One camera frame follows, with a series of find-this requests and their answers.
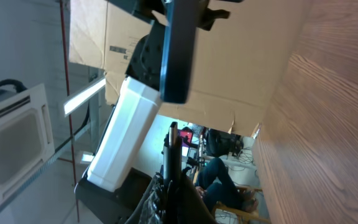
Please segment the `cardboard wall panel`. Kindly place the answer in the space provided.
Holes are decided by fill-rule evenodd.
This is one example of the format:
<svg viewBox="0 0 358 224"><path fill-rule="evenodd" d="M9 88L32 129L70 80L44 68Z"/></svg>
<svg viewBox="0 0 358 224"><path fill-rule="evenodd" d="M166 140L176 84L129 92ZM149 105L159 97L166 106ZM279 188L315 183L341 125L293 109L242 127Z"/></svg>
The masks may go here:
<svg viewBox="0 0 358 224"><path fill-rule="evenodd" d="M211 1L209 6L231 15L209 31L197 31L188 101L165 103L159 113L248 136L263 120L311 2ZM150 29L106 1L70 3L69 59L105 71L107 104L117 101L134 47Z"/></svg>

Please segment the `white ceiling air conditioner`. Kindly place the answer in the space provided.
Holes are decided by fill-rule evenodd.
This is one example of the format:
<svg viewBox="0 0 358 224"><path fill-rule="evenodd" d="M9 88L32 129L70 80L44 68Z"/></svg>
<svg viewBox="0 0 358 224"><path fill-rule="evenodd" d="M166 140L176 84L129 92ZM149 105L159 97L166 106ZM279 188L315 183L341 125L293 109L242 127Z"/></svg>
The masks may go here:
<svg viewBox="0 0 358 224"><path fill-rule="evenodd" d="M0 101L0 205L54 153L43 84Z"/></svg>

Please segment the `seated person in background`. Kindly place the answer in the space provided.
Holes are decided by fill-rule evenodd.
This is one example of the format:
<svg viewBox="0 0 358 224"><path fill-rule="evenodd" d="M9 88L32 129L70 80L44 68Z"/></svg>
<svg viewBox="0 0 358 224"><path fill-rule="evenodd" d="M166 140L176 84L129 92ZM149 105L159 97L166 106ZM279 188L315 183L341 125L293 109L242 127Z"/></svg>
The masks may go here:
<svg viewBox="0 0 358 224"><path fill-rule="evenodd" d="M246 190L244 193L238 191L224 162L218 157L210 160L199 172L195 187L210 213L218 202L249 213L256 210L259 204L254 198L253 190Z"/></svg>

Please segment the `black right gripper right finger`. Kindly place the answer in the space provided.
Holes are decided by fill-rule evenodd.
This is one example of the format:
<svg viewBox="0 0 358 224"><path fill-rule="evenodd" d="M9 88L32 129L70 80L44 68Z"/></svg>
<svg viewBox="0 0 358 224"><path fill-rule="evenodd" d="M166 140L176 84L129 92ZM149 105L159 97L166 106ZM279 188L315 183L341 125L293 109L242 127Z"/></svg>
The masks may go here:
<svg viewBox="0 0 358 224"><path fill-rule="evenodd" d="M180 172L177 181L169 185L169 223L216 224L195 186L186 175L188 168Z"/></svg>

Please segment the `red vertical pole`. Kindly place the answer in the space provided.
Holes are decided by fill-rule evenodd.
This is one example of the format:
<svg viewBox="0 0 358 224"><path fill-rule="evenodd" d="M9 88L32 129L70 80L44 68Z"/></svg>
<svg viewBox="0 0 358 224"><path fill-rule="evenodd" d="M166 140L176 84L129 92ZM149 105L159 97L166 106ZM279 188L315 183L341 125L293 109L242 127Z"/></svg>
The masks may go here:
<svg viewBox="0 0 358 224"><path fill-rule="evenodd" d="M70 96L70 80L69 80L69 72L68 72L68 55L67 55L67 42L66 42L66 30L65 30L65 16L64 16L64 3L63 0L59 0L59 9L60 9L60 23L61 23L61 33L62 33L62 47L63 47L63 63L64 63L64 71L65 71L65 85L67 96ZM63 105L63 110L65 116L68 117L69 122L69 131L70 131L70 152L71 152L71 164L73 169L73 180L74 186L77 185L76 178L76 165L75 165L75 148L74 148L74 131L73 131L73 123L71 118L71 113L73 109L70 105L67 106L65 103Z"/></svg>

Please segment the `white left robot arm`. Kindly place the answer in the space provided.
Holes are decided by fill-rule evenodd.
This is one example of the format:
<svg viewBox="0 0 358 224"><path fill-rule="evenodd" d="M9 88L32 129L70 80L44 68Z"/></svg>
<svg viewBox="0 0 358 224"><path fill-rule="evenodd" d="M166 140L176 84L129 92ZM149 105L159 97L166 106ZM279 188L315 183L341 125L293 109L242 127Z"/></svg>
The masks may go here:
<svg viewBox="0 0 358 224"><path fill-rule="evenodd" d="M188 99L196 30L210 30L229 11L208 1L114 1L152 28L125 72L96 155L75 187L78 200L103 223L214 223L181 168L182 138L168 130L163 171L150 177L132 166L162 103Z"/></svg>

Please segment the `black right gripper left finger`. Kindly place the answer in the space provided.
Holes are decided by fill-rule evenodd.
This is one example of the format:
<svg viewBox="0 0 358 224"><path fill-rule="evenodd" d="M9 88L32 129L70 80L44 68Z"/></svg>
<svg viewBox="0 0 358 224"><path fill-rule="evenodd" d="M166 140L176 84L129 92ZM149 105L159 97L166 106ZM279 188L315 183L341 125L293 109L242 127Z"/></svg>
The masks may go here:
<svg viewBox="0 0 358 224"><path fill-rule="evenodd" d="M163 176L156 173L138 206L125 224L163 224L165 221L167 192L163 184Z"/></svg>

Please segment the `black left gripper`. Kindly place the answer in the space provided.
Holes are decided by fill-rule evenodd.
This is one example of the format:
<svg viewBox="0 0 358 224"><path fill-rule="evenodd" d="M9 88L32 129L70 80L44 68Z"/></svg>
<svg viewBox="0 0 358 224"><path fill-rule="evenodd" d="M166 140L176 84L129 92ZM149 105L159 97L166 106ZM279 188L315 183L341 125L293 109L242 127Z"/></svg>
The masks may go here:
<svg viewBox="0 0 358 224"><path fill-rule="evenodd" d="M208 7L209 0L197 0L198 27L210 31L216 19L228 19L230 12L224 9L213 10ZM108 3L122 9L130 15L144 21L151 22L157 18L153 11L167 15L168 5L173 1L166 0L108 0Z"/></svg>

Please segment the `ceiling light strip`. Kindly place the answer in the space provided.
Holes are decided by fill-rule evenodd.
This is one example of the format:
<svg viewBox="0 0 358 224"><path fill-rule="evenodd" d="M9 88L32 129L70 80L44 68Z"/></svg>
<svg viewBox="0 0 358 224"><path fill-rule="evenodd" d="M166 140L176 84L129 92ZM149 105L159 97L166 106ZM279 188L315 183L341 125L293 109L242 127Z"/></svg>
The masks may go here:
<svg viewBox="0 0 358 224"><path fill-rule="evenodd" d="M74 94L66 97L62 104L62 113L64 117L69 116L79 108L82 104L88 101L91 97L101 91L106 85L106 79L104 77L94 79L89 82L82 89L78 90Z"/></svg>

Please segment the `Samsung Galaxy smartphone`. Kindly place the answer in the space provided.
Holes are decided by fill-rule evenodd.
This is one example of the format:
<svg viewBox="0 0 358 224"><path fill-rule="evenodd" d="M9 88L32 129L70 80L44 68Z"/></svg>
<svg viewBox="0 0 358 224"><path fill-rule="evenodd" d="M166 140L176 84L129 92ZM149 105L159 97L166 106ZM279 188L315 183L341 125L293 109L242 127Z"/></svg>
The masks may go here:
<svg viewBox="0 0 358 224"><path fill-rule="evenodd" d="M161 99L166 103L184 104L191 80L198 1L173 0L167 4L166 17L160 71Z"/></svg>

